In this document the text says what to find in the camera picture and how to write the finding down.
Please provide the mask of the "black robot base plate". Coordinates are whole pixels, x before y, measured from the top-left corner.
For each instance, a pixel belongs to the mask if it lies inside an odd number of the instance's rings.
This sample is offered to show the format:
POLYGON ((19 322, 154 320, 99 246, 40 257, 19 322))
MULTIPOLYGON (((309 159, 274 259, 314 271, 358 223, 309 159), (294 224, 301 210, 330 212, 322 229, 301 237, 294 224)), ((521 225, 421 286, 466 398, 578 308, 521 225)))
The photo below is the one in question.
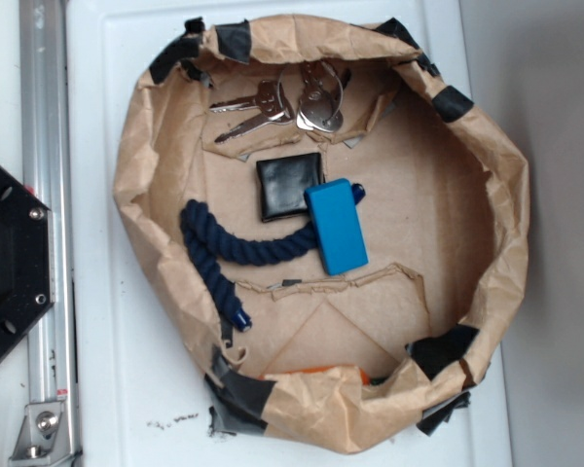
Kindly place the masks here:
POLYGON ((0 363, 53 304, 50 211, 0 166, 0 363))

